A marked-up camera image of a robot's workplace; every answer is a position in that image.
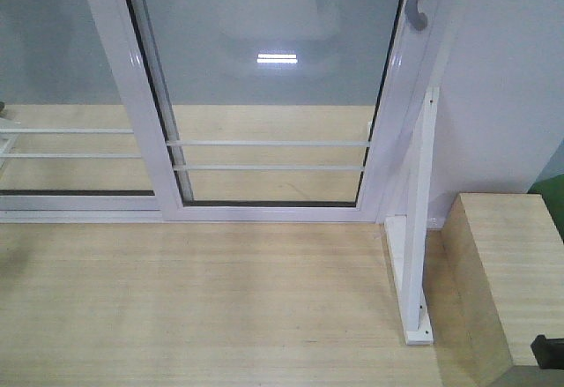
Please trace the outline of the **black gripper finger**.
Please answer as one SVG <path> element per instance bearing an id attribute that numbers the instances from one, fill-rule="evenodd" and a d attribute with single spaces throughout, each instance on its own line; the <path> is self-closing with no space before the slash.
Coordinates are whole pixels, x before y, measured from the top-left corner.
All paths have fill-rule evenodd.
<path id="1" fill-rule="evenodd" d="M 548 339 L 539 334 L 532 341 L 531 350 L 540 368 L 564 368 L 564 338 Z"/>

